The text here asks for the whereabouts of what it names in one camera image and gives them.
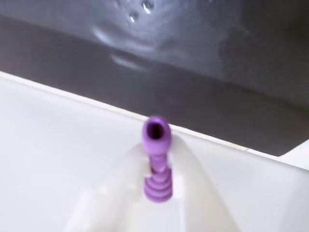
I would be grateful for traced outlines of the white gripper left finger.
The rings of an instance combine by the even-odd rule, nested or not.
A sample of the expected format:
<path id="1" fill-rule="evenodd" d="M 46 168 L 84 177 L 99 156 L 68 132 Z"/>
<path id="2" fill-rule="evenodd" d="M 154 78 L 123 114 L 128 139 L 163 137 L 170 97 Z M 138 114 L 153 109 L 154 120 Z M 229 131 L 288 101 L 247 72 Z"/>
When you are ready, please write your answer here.
<path id="1" fill-rule="evenodd" d="M 125 232 L 131 207 L 143 196 L 144 179 L 150 176 L 147 153 L 141 143 L 125 153 L 91 189 L 83 192 L 65 232 Z"/>

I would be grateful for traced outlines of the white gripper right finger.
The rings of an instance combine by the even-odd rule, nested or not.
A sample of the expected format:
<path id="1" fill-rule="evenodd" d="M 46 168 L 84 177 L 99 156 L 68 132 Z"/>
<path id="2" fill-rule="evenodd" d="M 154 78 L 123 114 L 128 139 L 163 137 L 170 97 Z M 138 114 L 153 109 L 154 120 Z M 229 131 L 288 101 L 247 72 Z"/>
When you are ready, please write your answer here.
<path id="1" fill-rule="evenodd" d="M 169 164 L 172 169 L 173 199 L 179 206 L 180 231 L 239 231 L 209 175 L 180 136 L 172 137 Z"/>

